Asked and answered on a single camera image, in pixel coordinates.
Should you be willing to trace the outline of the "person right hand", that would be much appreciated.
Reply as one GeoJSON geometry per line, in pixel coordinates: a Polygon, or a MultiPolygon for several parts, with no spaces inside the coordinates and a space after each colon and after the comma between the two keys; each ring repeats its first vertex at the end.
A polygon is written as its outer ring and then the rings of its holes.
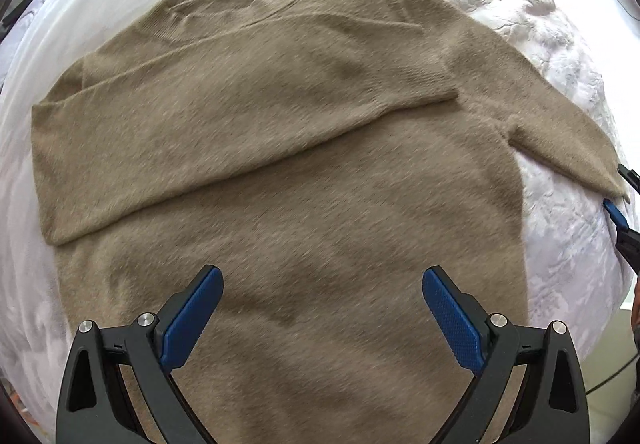
{"type": "Polygon", "coordinates": [[[634,330],[640,323],[640,276],[637,278],[636,286],[634,286],[634,300],[632,301],[630,313],[630,326],[634,330]]]}

